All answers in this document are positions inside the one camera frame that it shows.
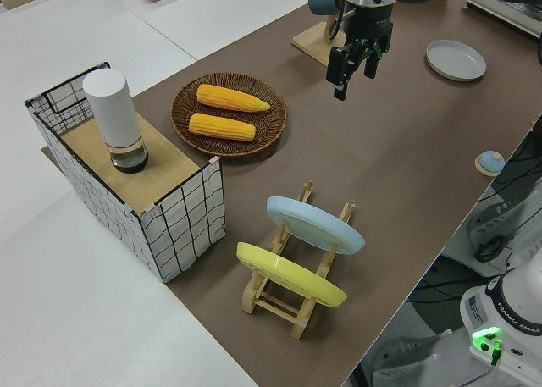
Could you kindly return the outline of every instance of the brown table mat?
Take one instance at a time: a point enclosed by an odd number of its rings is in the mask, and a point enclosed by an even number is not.
[[[490,183],[474,159],[489,149],[509,157],[538,118],[536,41],[463,5],[396,4],[391,49],[376,80],[355,74],[345,102],[333,98],[325,68],[290,44],[321,21],[306,7],[135,98],[139,113],[198,163],[207,156],[169,124],[182,86],[217,71],[248,73],[286,101],[289,121],[278,152],[224,164],[226,237],[168,284],[260,385],[340,385]],[[484,78],[460,83],[430,69],[425,49],[439,39],[479,50],[488,64]],[[250,272],[235,258],[235,246],[240,240],[266,246],[276,230],[266,199],[295,197],[306,179],[315,183],[312,204],[330,213],[357,201],[351,225],[367,245],[335,259],[329,279],[349,297],[337,308],[317,307],[298,341],[289,336],[290,324],[270,312],[241,311]],[[316,268],[320,253],[292,239],[284,256]]]

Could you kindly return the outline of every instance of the woven plate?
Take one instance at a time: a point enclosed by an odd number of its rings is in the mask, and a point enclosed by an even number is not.
[[[200,84],[212,84],[250,93],[269,103],[271,108],[265,112],[246,113],[201,105],[196,99],[197,87]],[[194,113],[206,113],[254,124],[256,136],[252,141],[235,141],[193,135],[188,131],[188,123]],[[253,76],[230,72],[215,73],[193,80],[180,90],[171,106],[171,123],[177,134],[197,150],[222,158],[241,158],[262,153],[278,142],[286,126],[286,104],[271,86]]]

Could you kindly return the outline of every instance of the corn cob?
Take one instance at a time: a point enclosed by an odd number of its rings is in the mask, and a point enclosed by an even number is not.
[[[192,114],[188,130],[195,135],[240,141],[254,140],[256,135],[253,124],[203,113]]]
[[[197,87],[197,101],[203,105],[241,112],[261,112],[270,108],[268,103],[248,93],[209,84]]]

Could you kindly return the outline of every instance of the franka emika robot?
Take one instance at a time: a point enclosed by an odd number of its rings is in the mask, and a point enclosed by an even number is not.
[[[363,61],[365,76],[375,77],[379,61],[390,47],[395,1],[428,0],[335,0],[338,16],[329,37],[335,38],[339,28],[346,34],[346,44],[331,49],[326,74],[336,98],[346,99],[348,81]],[[460,309],[474,356],[526,385],[542,387],[542,252],[487,285],[468,290]]]

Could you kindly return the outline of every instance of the plate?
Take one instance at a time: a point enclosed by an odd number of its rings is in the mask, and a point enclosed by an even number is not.
[[[269,103],[271,108],[265,112],[248,113],[201,105],[196,97],[197,87],[201,84],[223,86],[249,93]],[[194,135],[188,131],[188,123],[194,113],[206,113],[254,124],[256,136],[252,141],[235,141]],[[222,158],[243,158],[274,149],[286,126],[286,114],[284,100],[266,82],[251,75],[218,72],[204,75],[184,86],[173,100],[170,117],[177,134],[197,150]]]
[[[274,283],[327,307],[338,307],[346,293],[316,273],[284,257],[248,243],[237,244],[237,258]]]
[[[349,224],[308,203],[271,196],[267,213],[277,226],[286,222],[286,232],[322,250],[339,245],[337,254],[355,254],[365,246],[363,237]]]
[[[485,74],[484,58],[474,48],[458,41],[438,40],[427,47],[427,61],[437,74],[467,82]]]

